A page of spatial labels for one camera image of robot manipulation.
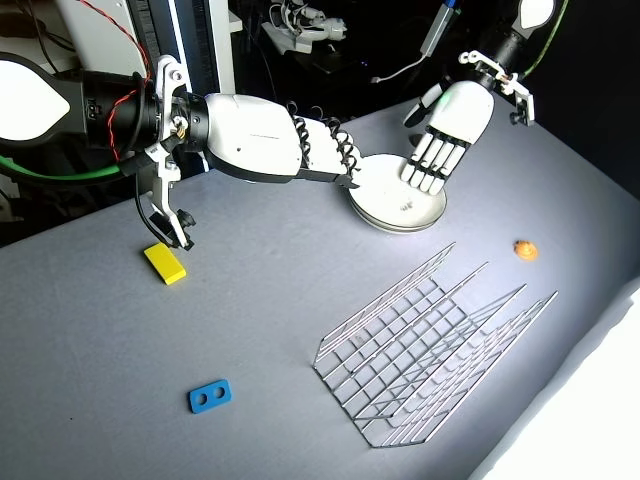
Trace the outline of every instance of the blue rectangular object with holes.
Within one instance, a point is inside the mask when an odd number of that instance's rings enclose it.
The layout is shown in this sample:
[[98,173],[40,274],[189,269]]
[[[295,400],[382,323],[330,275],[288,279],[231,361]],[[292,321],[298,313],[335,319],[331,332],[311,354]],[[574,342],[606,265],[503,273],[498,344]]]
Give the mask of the blue rectangular object with holes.
[[193,413],[202,413],[231,401],[231,385],[218,380],[189,392],[189,404]]

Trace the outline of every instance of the metal rack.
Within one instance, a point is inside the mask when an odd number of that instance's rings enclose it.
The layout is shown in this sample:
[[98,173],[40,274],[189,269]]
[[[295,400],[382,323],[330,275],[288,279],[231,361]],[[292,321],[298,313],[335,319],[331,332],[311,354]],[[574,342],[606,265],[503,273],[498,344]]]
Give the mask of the metal rack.
[[453,297],[487,263],[445,291],[432,276],[454,245],[320,342],[313,367],[372,447],[429,440],[557,295],[497,326],[526,285],[467,314]]

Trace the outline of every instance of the green cable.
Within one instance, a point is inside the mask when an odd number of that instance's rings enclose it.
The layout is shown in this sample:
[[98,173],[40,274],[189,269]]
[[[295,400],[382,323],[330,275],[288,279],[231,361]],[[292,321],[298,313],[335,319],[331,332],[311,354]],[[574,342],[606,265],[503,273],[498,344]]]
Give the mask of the green cable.
[[60,182],[92,180],[95,178],[108,177],[108,176],[120,173],[120,168],[117,165],[111,165],[109,167],[101,168],[100,170],[94,170],[93,172],[76,173],[74,175],[64,175],[64,176],[42,175],[40,173],[36,173],[24,167],[21,167],[20,165],[16,165],[15,163],[13,163],[12,160],[9,160],[8,158],[4,158],[3,156],[0,156],[0,166],[6,167],[9,170],[13,170],[16,173],[21,173],[22,175],[28,175],[34,178],[54,180],[54,181],[60,181]]
[[569,0],[564,0],[564,3],[562,4],[562,8],[560,9],[560,13],[558,14],[558,19],[556,20],[556,24],[553,26],[553,29],[549,34],[549,38],[547,38],[547,43],[545,43],[544,48],[540,52],[540,55],[538,55],[538,58],[536,58],[536,61],[533,62],[533,65],[531,65],[528,69],[524,71],[524,73],[522,74],[522,78],[528,77],[529,74],[536,69],[538,64],[544,58],[544,55],[547,53],[547,50],[549,49],[549,45],[551,45],[551,42],[553,41],[553,37],[556,36],[556,32],[558,31],[558,27],[560,26],[562,17],[564,17],[564,11],[567,9],[568,4],[569,4]]

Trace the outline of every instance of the white plate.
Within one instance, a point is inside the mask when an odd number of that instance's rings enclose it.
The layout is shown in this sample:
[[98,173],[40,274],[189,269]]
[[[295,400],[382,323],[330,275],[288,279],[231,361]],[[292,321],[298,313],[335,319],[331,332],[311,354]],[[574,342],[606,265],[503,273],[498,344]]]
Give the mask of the white plate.
[[358,162],[350,189],[356,211],[367,223],[394,233],[417,232],[432,225],[447,204],[444,189],[428,195],[400,180],[405,159],[397,155],[372,155]]

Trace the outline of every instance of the tabletop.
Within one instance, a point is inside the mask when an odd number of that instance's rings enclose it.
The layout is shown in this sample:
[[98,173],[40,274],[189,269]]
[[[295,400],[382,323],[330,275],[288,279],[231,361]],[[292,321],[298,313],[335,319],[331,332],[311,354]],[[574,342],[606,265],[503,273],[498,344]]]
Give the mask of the tabletop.
[[[408,155],[410,106],[345,128],[365,155]],[[209,172],[172,191],[198,224],[171,287],[132,201],[0,250],[2,477],[466,478],[640,263],[640,203],[543,128],[511,126],[511,108],[497,99],[418,234],[365,224],[333,185]],[[454,241],[442,284],[490,262],[461,303],[523,283],[508,313],[559,295],[432,440],[371,449],[311,368],[316,348]],[[233,401],[192,414],[188,392],[222,378]]]

